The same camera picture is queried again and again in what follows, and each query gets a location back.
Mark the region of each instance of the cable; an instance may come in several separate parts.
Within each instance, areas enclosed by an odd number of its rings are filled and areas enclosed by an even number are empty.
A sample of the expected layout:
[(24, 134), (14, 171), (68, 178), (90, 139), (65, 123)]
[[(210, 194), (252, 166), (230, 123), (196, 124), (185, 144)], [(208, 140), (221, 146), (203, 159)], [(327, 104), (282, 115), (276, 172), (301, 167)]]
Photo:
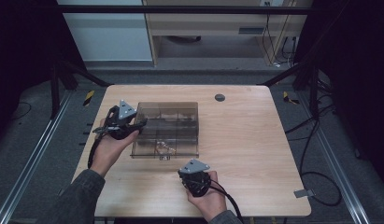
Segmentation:
[(27, 115), (31, 110), (32, 110), (32, 106), (31, 104), (29, 103), (26, 103), (26, 102), (19, 102), (19, 105), (29, 105), (29, 108), (28, 108), (28, 111), (26, 111), (25, 113), (23, 113), (22, 115), (16, 117), (16, 118), (12, 118), (11, 120), (15, 120), (15, 119), (20, 119), (20, 118), (23, 118), (25, 115)]
[(325, 91), (328, 93), (333, 93), (334, 89), (331, 85), (327, 84), (326, 82), (322, 81), (320, 78), (318, 79), (318, 88), (320, 91)]
[[(103, 127), (107, 126), (107, 119), (110, 117), (111, 114), (112, 114), (112, 110), (110, 109), (107, 112), (107, 117), (105, 118), (105, 122), (104, 122)], [(92, 167), (92, 162), (93, 162), (95, 150), (98, 148), (99, 144), (101, 143), (102, 138), (104, 138), (104, 136), (106, 136), (106, 135), (107, 135), (106, 133), (99, 133), (98, 136), (95, 138), (95, 140), (92, 144), (92, 149), (90, 150), (89, 159), (87, 161), (87, 168), (90, 169)]]
[(294, 57), (296, 56), (296, 36), (293, 37), (293, 47), (292, 47), (292, 66), (294, 66)]
[[(323, 97), (326, 97), (326, 96), (329, 96), (329, 95), (322, 95), (318, 100), (320, 100), (320, 99), (322, 99)], [(331, 104), (331, 105), (327, 105), (327, 106), (321, 108), (319, 114), (325, 112), (325, 110), (327, 110), (327, 109), (329, 109), (329, 108), (331, 108), (331, 107), (333, 107), (333, 106), (334, 106), (334, 105)], [(312, 120), (314, 120), (314, 118), (312, 118), (312, 117), (309, 118), (309, 119), (306, 119), (306, 120), (303, 121), (302, 123), (300, 123), (300, 124), (296, 125), (295, 127), (289, 129), (288, 131), (285, 131), (285, 133), (292, 133), (292, 132), (294, 132), (294, 131), (300, 129), (301, 127), (307, 125), (307, 124), (308, 124), (310, 121), (312, 121)]]
[[(330, 108), (331, 106), (333, 106), (333, 105), (325, 106), (324, 109)], [(342, 197), (340, 188), (337, 186), (337, 184), (336, 184), (336, 183), (335, 183), (329, 176), (324, 175), (324, 174), (319, 173), (319, 172), (312, 172), (312, 171), (310, 171), (310, 172), (303, 172), (303, 165), (304, 165), (304, 162), (305, 162), (305, 156), (306, 156), (306, 152), (307, 152), (307, 149), (308, 149), (308, 145), (309, 145), (309, 143), (310, 143), (310, 141), (311, 141), (311, 138), (312, 138), (313, 134), (314, 134), (314, 133), (317, 131), (317, 129), (319, 128), (319, 125), (320, 125), (320, 118), (316, 118), (315, 121), (316, 121), (316, 122), (314, 123), (313, 129), (311, 130), (311, 132), (310, 132), (310, 134), (309, 134), (309, 136), (308, 136), (308, 138), (307, 138), (307, 142), (306, 142), (306, 144), (305, 144), (305, 148), (303, 149), (303, 152), (302, 152), (302, 158), (300, 159), (300, 164), (299, 164), (299, 175), (300, 175), (301, 177), (303, 177), (303, 176), (305, 176), (305, 175), (319, 175), (319, 176), (324, 177), (325, 179), (329, 180), (329, 181), (334, 185), (334, 187), (336, 188), (336, 191), (338, 192), (338, 198), (337, 198), (336, 202), (335, 202), (335, 203), (326, 203), (326, 202), (324, 202), (324, 201), (318, 199), (315, 195), (312, 196), (312, 198), (313, 198), (315, 201), (317, 201), (318, 203), (321, 203), (321, 204), (323, 204), (323, 205), (325, 205), (325, 206), (338, 206), (338, 205), (341, 203), (341, 200), (343, 199), (343, 197)], [(302, 183), (303, 183), (304, 188), (306, 188), (306, 184), (305, 184), (305, 182), (303, 181), (303, 178), (302, 178)]]
[(301, 137), (301, 138), (293, 138), (293, 139), (288, 139), (288, 142), (291, 142), (291, 141), (299, 141), (299, 140), (304, 140), (304, 139), (307, 139), (308, 137)]
[(292, 47), (292, 52), (285, 52), (285, 45), (286, 43), (288, 42), (288, 37), (286, 36), (285, 37), (285, 40), (284, 40), (284, 43), (282, 44), (282, 48), (281, 48), (281, 54), (282, 54), (282, 57), (287, 59), (287, 64), (288, 66), (291, 68), (293, 67), (293, 59), (294, 59), (294, 51), (295, 51), (295, 43), (296, 43), (296, 39), (295, 37), (293, 38), (293, 47)]
[[(206, 186), (205, 183), (200, 183), (200, 182), (193, 181), (193, 180), (189, 180), (189, 179), (188, 179), (188, 180), (183, 180), (183, 181), (187, 181), (187, 182), (189, 182), (189, 183), (193, 183), (193, 184), (197, 184), (197, 185), (201, 185), (201, 186)], [(226, 197), (229, 199), (230, 203), (232, 203), (233, 207), (235, 208), (235, 212), (236, 212), (236, 214), (237, 214), (238, 219), (241, 221), (241, 223), (244, 223), (244, 219), (243, 219), (242, 216), (241, 216), (240, 209), (238, 208), (238, 205), (237, 205), (237, 203), (235, 202), (235, 199), (233, 199), (233, 197), (232, 197), (230, 194), (228, 194), (228, 193), (226, 192), (226, 190), (224, 189), (224, 187), (223, 187), (220, 183), (218, 183), (217, 181), (215, 181), (215, 180), (213, 180), (213, 179), (211, 179), (211, 181), (214, 182), (214, 183), (216, 183), (216, 184), (220, 187), (220, 189), (218, 189), (218, 188), (216, 188), (216, 187), (213, 187), (213, 186), (211, 186), (211, 185), (209, 185), (209, 187), (210, 187), (211, 189), (214, 189), (214, 190), (216, 190), (217, 192), (223, 194), (224, 196), (226, 196)]]
[[(265, 3), (265, 5), (268, 6), (268, 7), (270, 7), (270, 3), (269, 3), (269, 2)], [(285, 19), (285, 22), (284, 22), (284, 24), (283, 24), (283, 26), (282, 26), (282, 31), (283, 31), (284, 28), (285, 28), (285, 25), (286, 25), (286, 22), (287, 22), (289, 16), (290, 16), (290, 15), (287, 15), (287, 18)], [(266, 25), (265, 25), (265, 29), (264, 29), (264, 31), (263, 31), (263, 38), (262, 38), (263, 48), (264, 48), (264, 51), (265, 51), (265, 53), (266, 53), (266, 55), (267, 55), (268, 61), (269, 61), (271, 64), (274, 64), (274, 62), (272, 62), (271, 59), (270, 59), (270, 57), (268, 56), (268, 51), (267, 51), (267, 49), (266, 49), (266, 47), (265, 47), (265, 45), (264, 45), (264, 36), (265, 36), (265, 32), (266, 32), (266, 31), (267, 31), (267, 34), (268, 34), (268, 37), (269, 37), (269, 40), (270, 40), (271, 48), (272, 48), (272, 50), (273, 50), (274, 60), (277, 60), (277, 61), (279, 62), (279, 64), (282, 64), (282, 63), (288, 63), (288, 61), (286, 61), (286, 62), (282, 62), (280, 59), (277, 58), (276, 51), (275, 51), (275, 49), (274, 49), (273, 40), (272, 40), (271, 35), (270, 35), (270, 30), (269, 30), (269, 28), (268, 28), (268, 22), (269, 22), (269, 20), (270, 20), (270, 14), (267, 14)]]

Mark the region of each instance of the wooden table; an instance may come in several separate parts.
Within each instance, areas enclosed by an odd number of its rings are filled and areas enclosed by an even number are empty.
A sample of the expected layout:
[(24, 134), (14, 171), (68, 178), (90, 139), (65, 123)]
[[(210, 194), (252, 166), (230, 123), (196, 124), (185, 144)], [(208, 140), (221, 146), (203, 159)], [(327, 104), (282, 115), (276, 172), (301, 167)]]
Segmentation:
[[(225, 100), (215, 100), (216, 94)], [(264, 86), (115, 85), (107, 88), (93, 129), (123, 99), (139, 102), (198, 102), (199, 161), (219, 181), (244, 217), (304, 217), (308, 199), (296, 198), (303, 185), (270, 90)], [(75, 177), (87, 168), (91, 133)], [(190, 159), (132, 159), (128, 146), (107, 173), (97, 217), (200, 217), (187, 201), (178, 169)], [(229, 209), (235, 211), (230, 202)]]

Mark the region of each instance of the transparent container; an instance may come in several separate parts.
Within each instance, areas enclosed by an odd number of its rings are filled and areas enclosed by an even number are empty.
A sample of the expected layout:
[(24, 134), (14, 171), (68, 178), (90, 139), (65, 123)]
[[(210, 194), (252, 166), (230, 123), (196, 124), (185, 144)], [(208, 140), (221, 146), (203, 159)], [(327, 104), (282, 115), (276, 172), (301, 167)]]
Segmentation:
[(135, 123), (144, 126), (133, 144), (132, 158), (198, 158), (196, 102), (140, 102)]

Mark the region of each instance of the person's sleeve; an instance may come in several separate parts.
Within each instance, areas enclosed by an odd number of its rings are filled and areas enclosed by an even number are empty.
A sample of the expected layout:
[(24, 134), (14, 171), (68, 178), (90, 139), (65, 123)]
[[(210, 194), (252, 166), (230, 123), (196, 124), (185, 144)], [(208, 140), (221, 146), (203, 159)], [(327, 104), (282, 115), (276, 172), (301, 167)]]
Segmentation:
[(92, 170), (84, 170), (64, 191), (54, 206), (37, 223), (93, 222), (96, 202), (105, 179)]
[(232, 211), (227, 210), (215, 216), (209, 224), (242, 224), (242, 222)]

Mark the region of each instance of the dark floor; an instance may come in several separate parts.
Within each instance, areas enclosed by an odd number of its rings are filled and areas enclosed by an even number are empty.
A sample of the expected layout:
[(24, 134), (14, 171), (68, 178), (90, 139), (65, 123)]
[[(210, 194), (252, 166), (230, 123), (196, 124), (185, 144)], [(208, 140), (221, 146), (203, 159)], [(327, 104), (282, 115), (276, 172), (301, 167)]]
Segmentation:
[[(265, 67), (262, 58), (256, 59), (252, 56), (243, 58), (242, 54), (237, 55), (237, 58), (215, 58), (214, 53), (212, 53), (212, 61), (198, 58), (182, 59), (183, 47), (171, 46), (178, 49), (164, 51), (163, 57), (159, 61), (162, 64), (155, 68), (141, 69), (138, 67), (132, 70), (92, 72), (98, 77), (116, 84), (255, 85), (285, 69), (283, 67), (279, 69)], [(182, 69), (178, 62), (185, 62), (185, 60), (189, 62), (188, 67)], [(250, 64), (250, 60), (256, 60), (259, 69), (255, 68), (257, 66), (255, 63)], [(223, 67), (227, 66), (227, 68), (220, 69), (221, 63), (226, 64)], [(229, 66), (229, 63), (237, 64), (237, 66)], [(91, 129), (88, 124), (93, 122), (105, 93), (105, 88), (98, 87), (83, 77), (78, 76), (78, 80), (78, 89), (72, 91), (69, 106), (64, 112), (64, 119), (61, 120), (50, 140), (39, 165), (36, 167), (35, 174), (14, 210), (13, 220), (33, 223), (34, 219), (44, 213), (47, 207), (53, 203), (58, 192), (66, 188), (73, 177), (79, 156), (84, 148), (83, 143), (88, 137), (85, 133)], [(284, 131), (309, 118), (303, 104), (284, 102), (284, 91), (293, 100), (301, 100), (301, 96), (307, 96), (305, 91), (294, 91), (291, 84), (292, 77), (270, 88)], [(89, 106), (83, 106), (85, 96), (91, 90), (94, 90), (95, 94)], [(321, 99), (320, 107), (325, 107), (331, 103), (330, 97), (324, 97)], [(23, 93), (19, 109), (14, 115), (14, 118), (21, 118), (12, 120), (4, 129), (6, 134), (0, 141), (0, 206), (10, 193), (49, 123), (50, 107), (50, 84), (45, 82)], [(384, 185), (369, 161), (359, 160), (355, 157), (353, 145), (349, 141), (339, 117), (333, 113), (334, 111), (335, 108), (331, 108), (327, 113), (322, 113), (320, 128), (344, 168), (370, 222), (384, 223)], [(297, 165), (300, 164), (302, 152), (306, 145), (305, 137), (311, 132), (312, 124), (287, 134)], [(330, 165), (322, 153), (322, 145), (317, 134), (314, 134), (307, 148), (303, 171), (320, 172), (334, 179)], [(317, 199), (325, 203), (336, 202), (339, 194), (334, 184), (327, 178), (320, 175), (306, 175), (303, 179), (306, 187), (316, 192)], [(347, 200), (341, 200), (340, 204), (336, 206), (325, 206), (313, 198), (310, 198), (310, 203), (312, 206), (310, 216), (290, 217), (287, 219), (288, 223), (355, 223), (350, 214)], [(276, 217), (276, 222), (281, 223), (283, 219), (283, 217)], [(253, 221), (255, 223), (275, 223), (271, 217), (255, 217)]]

